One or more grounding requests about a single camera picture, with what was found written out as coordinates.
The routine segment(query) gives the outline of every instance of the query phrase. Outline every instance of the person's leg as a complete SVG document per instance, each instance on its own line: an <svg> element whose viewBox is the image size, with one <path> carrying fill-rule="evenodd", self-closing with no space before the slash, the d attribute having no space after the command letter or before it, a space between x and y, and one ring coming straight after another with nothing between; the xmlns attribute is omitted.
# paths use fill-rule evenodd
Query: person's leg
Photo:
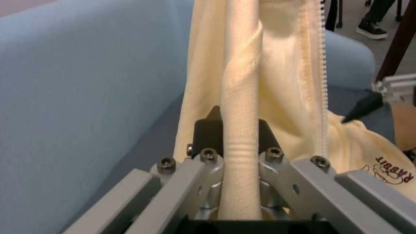
<svg viewBox="0 0 416 234"><path fill-rule="evenodd" d="M394 2L395 0L374 0L370 11L365 15L364 19L370 22L382 21Z"/></svg>
<svg viewBox="0 0 416 234"><path fill-rule="evenodd" d="M374 0L370 11L361 20L356 32L370 39L384 39L387 37L387 32L377 26L386 15L389 8L395 0Z"/></svg>

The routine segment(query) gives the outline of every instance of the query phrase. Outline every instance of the cream cloth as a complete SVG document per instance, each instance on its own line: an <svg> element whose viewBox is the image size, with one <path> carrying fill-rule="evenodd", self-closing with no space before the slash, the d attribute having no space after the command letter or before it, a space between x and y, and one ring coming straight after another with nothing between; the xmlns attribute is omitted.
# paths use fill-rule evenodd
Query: cream cloth
<svg viewBox="0 0 416 234"><path fill-rule="evenodd" d="M174 157L220 105L225 173L219 218L260 219L258 118L290 160L321 155L363 169L416 200L415 168L382 136L327 110L319 0L196 0Z"/></svg>

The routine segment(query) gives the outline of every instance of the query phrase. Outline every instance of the blue cushion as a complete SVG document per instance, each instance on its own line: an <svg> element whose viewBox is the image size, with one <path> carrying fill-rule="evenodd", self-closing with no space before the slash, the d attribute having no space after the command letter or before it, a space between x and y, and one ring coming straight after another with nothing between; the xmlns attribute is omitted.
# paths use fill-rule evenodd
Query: blue cushion
<svg viewBox="0 0 416 234"><path fill-rule="evenodd" d="M0 18L0 233L61 230L181 95L187 2L60 0Z"/></svg>
<svg viewBox="0 0 416 234"><path fill-rule="evenodd" d="M325 32L326 72L328 84L362 90L371 87L376 62L364 44Z"/></svg>

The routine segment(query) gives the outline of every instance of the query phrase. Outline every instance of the gray carpet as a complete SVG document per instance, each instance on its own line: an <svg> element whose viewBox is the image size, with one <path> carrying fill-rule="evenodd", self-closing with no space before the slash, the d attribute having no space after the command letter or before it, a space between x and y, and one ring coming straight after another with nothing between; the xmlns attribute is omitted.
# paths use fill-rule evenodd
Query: gray carpet
<svg viewBox="0 0 416 234"><path fill-rule="evenodd" d="M325 11L329 11L329 0L325 3ZM390 47L394 34L399 23L395 21L397 1L389 9L383 21L379 26L388 32L388 38L385 40L371 40L355 32L356 27L362 17L369 11L370 7L364 6L365 0L344 0L343 1L343 28L335 29L335 32L346 37L358 40L364 43L374 53L376 58L376 74L378 73L384 57ZM403 0L402 14L406 10L409 0ZM416 73L416 37L413 38L407 52L396 72L396 74Z"/></svg>

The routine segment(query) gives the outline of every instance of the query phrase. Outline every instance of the floor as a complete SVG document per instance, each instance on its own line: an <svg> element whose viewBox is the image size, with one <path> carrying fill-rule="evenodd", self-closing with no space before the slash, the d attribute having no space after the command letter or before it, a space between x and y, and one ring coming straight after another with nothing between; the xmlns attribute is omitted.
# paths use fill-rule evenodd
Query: floor
<svg viewBox="0 0 416 234"><path fill-rule="evenodd" d="M376 59L377 74L399 26L399 23L395 21L397 1L389 9L383 21L379 24L382 29L388 32L388 38L385 40L371 40L355 32L361 18L370 9L370 7L364 5L364 2L365 0L344 0L343 27L341 29L335 29L335 32L358 40L368 46L374 53ZM325 4L326 12L329 11L329 3L330 1L327 0ZM403 0L402 14L404 14L408 3L409 0ZM410 73L416 73L416 37L413 38L396 72L396 74ZM416 147L416 107L410 105L394 105L392 109L395 121L397 146L401 150L409 150Z"/></svg>
<svg viewBox="0 0 416 234"><path fill-rule="evenodd" d="M328 12L330 1L328 0L326 2L327 3L325 4L325 9L326 12ZM364 6L364 2L365 0L344 0L342 15L343 27L341 29L335 29L335 32L358 40L368 46L371 51L373 51L374 57L376 58L376 69L378 71L381 64L383 63L384 57L390 47L394 34L396 33L399 25L399 23L395 21L397 1L389 9L383 21L379 24L382 29L388 32L388 38L385 40L371 40L355 32L355 29L361 21L362 17L370 9L370 7ZM408 3L409 0L403 0L402 14L404 14ZM407 52L396 72L396 74L409 73L416 73L416 37L413 38L412 43L407 49Z"/></svg>

